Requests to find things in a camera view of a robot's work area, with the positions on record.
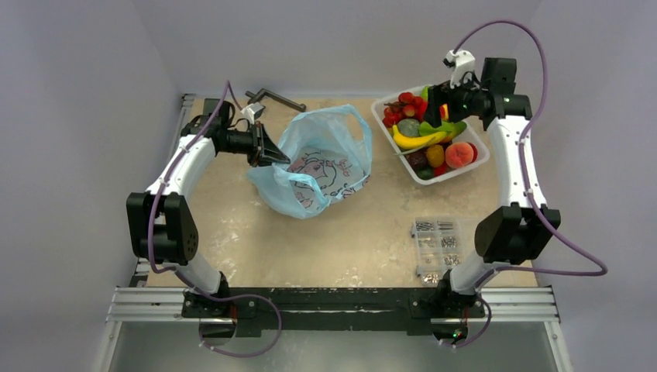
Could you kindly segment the light blue plastic bag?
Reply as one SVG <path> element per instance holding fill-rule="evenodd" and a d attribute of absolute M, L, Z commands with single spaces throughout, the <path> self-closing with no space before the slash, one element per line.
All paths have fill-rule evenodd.
<path fill-rule="evenodd" d="M 309 219 L 368 182 L 373 134 L 353 105 L 303 112 L 277 144 L 289 164 L 255 167 L 246 177 L 274 211 Z"/>

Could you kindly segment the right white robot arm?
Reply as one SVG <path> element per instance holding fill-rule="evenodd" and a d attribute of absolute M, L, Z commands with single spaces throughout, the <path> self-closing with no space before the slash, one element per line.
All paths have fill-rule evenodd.
<path fill-rule="evenodd" d="M 561 222 L 558 210 L 547 206 L 533 163 L 529 123 L 530 99 L 516 93 L 517 62 L 488 57 L 481 76 L 466 52 L 448 52 L 443 60 L 451 78 L 428 90 L 425 119 L 435 126 L 440 108 L 447 120 L 477 117 L 494 149 L 500 186 L 498 207 L 479 222 L 474 253 L 449 270 L 448 287 L 435 294 L 436 308 L 454 315 L 499 270 L 536 259 Z"/>

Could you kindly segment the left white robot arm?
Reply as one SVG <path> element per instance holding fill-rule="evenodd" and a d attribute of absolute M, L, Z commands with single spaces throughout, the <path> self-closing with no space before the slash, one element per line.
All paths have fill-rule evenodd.
<path fill-rule="evenodd" d="M 204 113 L 183 126 L 177 148 L 160 176 L 126 200 L 132 250 L 155 274 L 172 272 L 194 293 L 213 317 L 226 314 L 231 296 L 223 291 L 225 276 L 198 252 L 199 232 L 188 199 L 208 165 L 220 153 L 242 154 L 251 167 L 289 164 L 268 136 L 259 102 L 239 108 L 208 99 Z"/>

